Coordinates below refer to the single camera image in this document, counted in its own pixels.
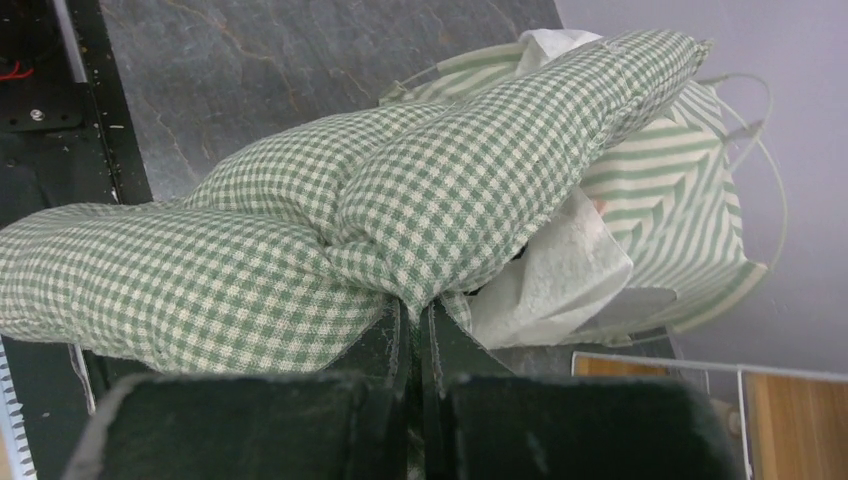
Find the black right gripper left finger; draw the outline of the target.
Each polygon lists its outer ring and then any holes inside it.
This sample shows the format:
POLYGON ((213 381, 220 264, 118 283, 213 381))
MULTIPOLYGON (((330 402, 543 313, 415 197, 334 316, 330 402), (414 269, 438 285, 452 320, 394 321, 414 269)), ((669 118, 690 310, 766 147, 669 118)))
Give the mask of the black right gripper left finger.
POLYGON ((98 403, 67 479, 403 479, 409 322, 387 302, 310 374, 136 374, 98 403))

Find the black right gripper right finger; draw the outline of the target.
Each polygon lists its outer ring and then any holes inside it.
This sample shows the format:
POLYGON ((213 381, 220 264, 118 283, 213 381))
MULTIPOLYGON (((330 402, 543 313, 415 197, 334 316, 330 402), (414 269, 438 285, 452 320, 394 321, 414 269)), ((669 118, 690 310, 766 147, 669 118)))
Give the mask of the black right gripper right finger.
POLYGON ((668 377, 524 376, 440 302, 420 315, 429 479, 738 479, 707 397, 668 377))

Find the green striped pet tent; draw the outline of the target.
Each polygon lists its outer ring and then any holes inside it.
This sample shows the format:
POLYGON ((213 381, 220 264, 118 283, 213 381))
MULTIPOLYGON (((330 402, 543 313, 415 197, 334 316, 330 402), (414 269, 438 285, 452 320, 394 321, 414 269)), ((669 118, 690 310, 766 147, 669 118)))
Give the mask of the green striped pet tent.
POLYGON ((651 123, 561 189, 551 179, 492 199, 546 207, 522 252, 451 315, 490 349, 632 343, 724 313, 765 276, 742 243, 727 106, 690 81, 651 123))

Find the thin white tent pole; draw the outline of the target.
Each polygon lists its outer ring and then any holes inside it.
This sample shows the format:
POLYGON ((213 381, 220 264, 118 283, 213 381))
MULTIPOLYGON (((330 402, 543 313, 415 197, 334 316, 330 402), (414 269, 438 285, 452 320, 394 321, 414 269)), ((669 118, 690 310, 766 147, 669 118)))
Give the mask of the thin white tent pole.
POLYGON ((766 131, 766 128, 769 126, 770 119, 774 111, 774 95, 772 93, 769 83, 762 77, 752 73, 725 73, 714 77, 700 79, 698 80, 698 83, 705 87, 712 87, 718 89, 726 82, 736 79, 742 79, 745 81, 756 83, 762 89, 763 93, 766 96, 765 112, 760 120, 754 122, 748 122, 747 120, 745 120, 739 112, 737 112, 721 97, 717 96, 716 102, 726 113, 728 113, 733 119, 735 119, 739 123, 739 128, 733 131, 732 133, 728 133, 724 137, 724 139, 729 141, 730 143, 733 143, 736 139, 748 140, 748 144, 743 148, 743 150, 738 154, 737 158, 728 167, 728 171, 730 173, 733 173, 738 170, 746 162, 746 160, 755 148, 760 151, 763 159, 766 161, 771 171, 775 187, 778 193, 779 205, 781 208, 781 223, 780 230, 778 232, 777 244, 775 246, 775 250, 771 259, 767 263, 768 269, 770 271, 773 271, 782 258, 789 230, 789 204, 785 184, 779 170, 778 162, 775 160, 774 156, 772 155, 771 151, 766 146, 763 140, 763 135, 766 131))

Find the green checked pet cushion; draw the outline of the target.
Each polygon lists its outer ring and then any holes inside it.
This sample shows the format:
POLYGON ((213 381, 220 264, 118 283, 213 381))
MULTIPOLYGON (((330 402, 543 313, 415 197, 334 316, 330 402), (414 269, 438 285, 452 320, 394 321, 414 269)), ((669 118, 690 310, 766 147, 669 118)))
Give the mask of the green checked pet cushion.
POLYGON ((163 373, 321 369, 388 306, 493 279, 589 166, 676 100, 710 46, 602 38, 458 100, 327 116, 187 196, 46 209, 1 232, 1 332, 163 373))

